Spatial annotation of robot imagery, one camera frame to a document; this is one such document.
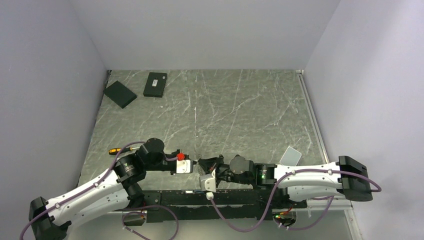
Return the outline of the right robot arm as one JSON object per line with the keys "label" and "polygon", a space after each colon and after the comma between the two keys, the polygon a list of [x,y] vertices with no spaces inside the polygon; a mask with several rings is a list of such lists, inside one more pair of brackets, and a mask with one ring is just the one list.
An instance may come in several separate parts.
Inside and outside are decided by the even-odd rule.
{"label": "right robot arm", "polygon": [[199,159],[204,171],[199,178],[203,191],[214,192],[221,182],[268,189],[275,194],[276,203],[287,208],[293,202],[306,199],[342,196],[354,202],[373,200],[374,189],[367,167],[350,156],[320,165],[289,166],[254,163],[236,155],[229,164],[223,156]]}

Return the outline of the large beaded keyring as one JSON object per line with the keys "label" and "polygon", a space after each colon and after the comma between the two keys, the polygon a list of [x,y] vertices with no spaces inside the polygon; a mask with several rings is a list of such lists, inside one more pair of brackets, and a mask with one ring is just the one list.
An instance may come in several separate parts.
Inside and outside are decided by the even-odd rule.
{"label": "large beaded keyring", "polygon": [[200,176],[206,175],[208,173],[207,164],[205,159],[198,159],[196,161],[197,172]]}

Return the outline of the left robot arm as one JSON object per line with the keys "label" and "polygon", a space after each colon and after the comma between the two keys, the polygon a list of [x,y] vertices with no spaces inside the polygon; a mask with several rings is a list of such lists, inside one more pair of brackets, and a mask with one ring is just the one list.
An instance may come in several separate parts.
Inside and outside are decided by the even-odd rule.
{"label": "left robot arm", "polygon": [[176,150],[164,152],[165,144],[158,138],[136,141],[135,153],[124,155],[128,143],[118,150],[111,165],[100,175],[60,196],[31,201],[28,224],[20,233],[31,229],[37,240],[64,240],[71,227],[116,210],[137,210],[148,205],[139,182],[149,171],[171,175],[191,174],[195,161]]}

